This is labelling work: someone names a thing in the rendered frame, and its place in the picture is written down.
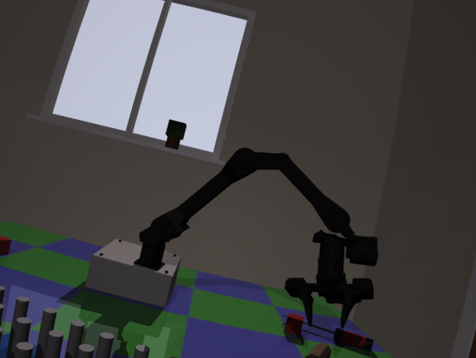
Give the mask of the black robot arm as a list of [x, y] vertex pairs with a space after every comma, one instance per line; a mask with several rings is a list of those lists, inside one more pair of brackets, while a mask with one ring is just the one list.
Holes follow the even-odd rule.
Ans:
[[254, 152], [249, 148], [238, 149], [220, 173], [181, 206], [158, 216], [151, 223], [151, 227], [139, 233], [139, 241], [143, 242], [143, 245], [140, 258], [134, 264], [158, 271], [164, 265], [161, 261], [166, 243], [190, 228], [187, 225], [189, 219], [231, 184], [257, 170], [280, 170], [313, 205], [328, 230], [341, 233], [345, 237], [326, 234], [322, 230], [314, 233], [312, 242], [321, 243], [320, 256], [337, 254], [344, 258], [346, 247], [346, 258], [350, 263], [376, 266], [378, 239], [372, 236], [356, 236], [349, 226], [349, 213], [328, 199], [286, 153]]

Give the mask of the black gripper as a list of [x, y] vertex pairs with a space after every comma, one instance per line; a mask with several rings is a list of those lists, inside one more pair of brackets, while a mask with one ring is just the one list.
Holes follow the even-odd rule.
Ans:
[[312, 325], [312, 292], [344, 293], [341, 312], [343, 329], [346, 320], [357, 303], [374, 299], [374, 287], [370, 278], [353, 278], [352, 284], [343, 284], [344, 258], [337, 254], [324, 254], [318, 258], [317, 284], [307, 283], [304, 278], [288, 278], [285, 289], [291, 297], [298, 297], [305, 307], [308, 325]]

